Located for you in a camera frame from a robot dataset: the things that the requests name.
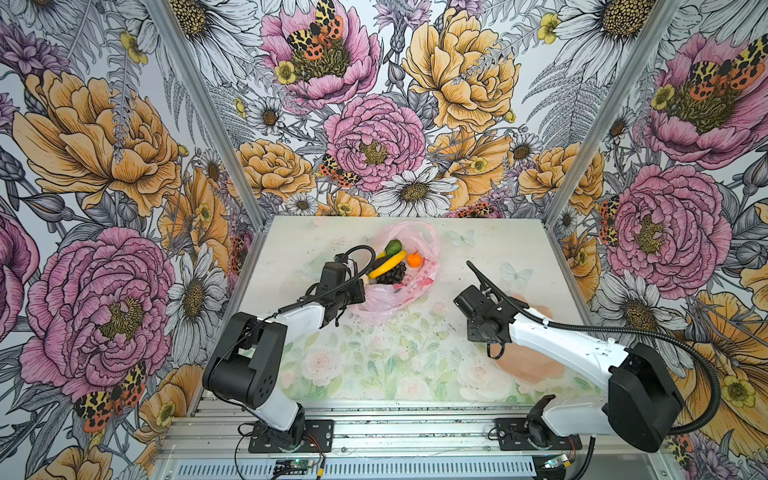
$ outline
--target banana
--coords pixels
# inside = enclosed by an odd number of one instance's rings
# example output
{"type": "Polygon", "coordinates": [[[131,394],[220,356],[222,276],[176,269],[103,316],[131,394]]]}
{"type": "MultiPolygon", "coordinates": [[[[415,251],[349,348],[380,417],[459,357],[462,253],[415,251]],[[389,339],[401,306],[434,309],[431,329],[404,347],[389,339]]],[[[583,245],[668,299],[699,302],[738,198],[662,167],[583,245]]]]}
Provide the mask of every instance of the banana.
{"type": "Polygon", "coordinates": [[[395,268],[395,265],[405,260],[407,256],[408,252],[405,250],[400,250],[395,255],[392,255],[392,258],[384,262],[382,266],[369,273],[368,278],[376,278],[379,275],[383,275],[384,273],[389,272],[391,269],[395,268]]]}

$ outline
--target tabletop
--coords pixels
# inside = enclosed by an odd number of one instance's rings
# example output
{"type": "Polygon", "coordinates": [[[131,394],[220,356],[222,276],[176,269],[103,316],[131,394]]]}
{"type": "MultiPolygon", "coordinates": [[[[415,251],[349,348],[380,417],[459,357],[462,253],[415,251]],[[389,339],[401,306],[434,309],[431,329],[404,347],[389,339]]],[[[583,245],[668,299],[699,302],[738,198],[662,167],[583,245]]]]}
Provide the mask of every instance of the tabletop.
{"type": "MultiPolygon", "coordinates": [[[[240,304],[266,316],[302,296],[335,253],[368,243],[401,218],[276,217],[240,304]]],[[[419,219],[440,242],[435,283],[383,323],[347,312],[333,324],[285,345],[279,384],[303,400],[535,403],[543,392],[594,396],[576,372],[523,382],[466,339],[466,318],[452,300],[477,279],[471,260],[508,293],[549,307],[563,323],[582,323],[539,220],[419,219]]]]}

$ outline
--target grapes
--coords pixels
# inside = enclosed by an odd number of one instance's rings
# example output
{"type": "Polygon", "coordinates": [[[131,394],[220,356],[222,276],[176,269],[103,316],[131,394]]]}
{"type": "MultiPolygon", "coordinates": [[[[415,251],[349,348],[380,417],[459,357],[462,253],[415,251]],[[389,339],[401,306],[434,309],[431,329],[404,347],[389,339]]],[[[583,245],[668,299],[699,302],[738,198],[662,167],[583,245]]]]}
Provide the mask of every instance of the grapes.
{"type": "Polygon", "coordinates": [[[406,276],[406,263],[400,262],[389,272],[376,277],[376,283],[381,283],[382,285],[395,285],[396,283],[401,283],[404,276],[406,276]]]}

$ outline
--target slotted metal panel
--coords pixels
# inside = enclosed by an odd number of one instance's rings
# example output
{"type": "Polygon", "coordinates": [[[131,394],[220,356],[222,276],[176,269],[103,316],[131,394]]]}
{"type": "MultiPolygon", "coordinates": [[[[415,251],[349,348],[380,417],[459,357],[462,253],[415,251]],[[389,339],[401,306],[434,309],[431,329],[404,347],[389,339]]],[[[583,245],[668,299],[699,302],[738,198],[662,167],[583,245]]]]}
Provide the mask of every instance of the slotted metal panel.
{"type": "MultiPolygon", "coordinates": [[[[240,473],[249,480],[271,478],[275,460],[238,460],[240,473]]],[[[305,475],[281,478],[315,478],[317,467],[305,475]]],[[[529,456],[482,456],[444,458],[329,458],[324,479],[347,478],[408,479],[420,478],[530,478],[536,476],[529,456]]],[[[175,480],[240,480],[232,460],[182,460],[175,480]]]]}

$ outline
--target pink plastic bag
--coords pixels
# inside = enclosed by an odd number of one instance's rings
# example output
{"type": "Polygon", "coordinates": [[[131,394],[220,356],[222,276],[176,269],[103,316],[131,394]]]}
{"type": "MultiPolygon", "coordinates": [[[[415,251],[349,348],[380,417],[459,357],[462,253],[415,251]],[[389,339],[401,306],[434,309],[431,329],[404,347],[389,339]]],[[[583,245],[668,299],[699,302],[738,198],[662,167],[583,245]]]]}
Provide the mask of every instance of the pink plastic bag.
{"type": "Polygon", "coordinates": [[[418,251],[424,262],[416,271],[408,267],[402,285],[366,286],[366,301],[350,306],[349,310],[370,325],[383,324],[397,310],[419,298],[435,282],[440,267],[440,242],[432,225],[424,222],[397,223],[378,235],[371,247],[376,252],[382,252],[386,244],[395,238],[400,240],[408,254],[418,251]]]}

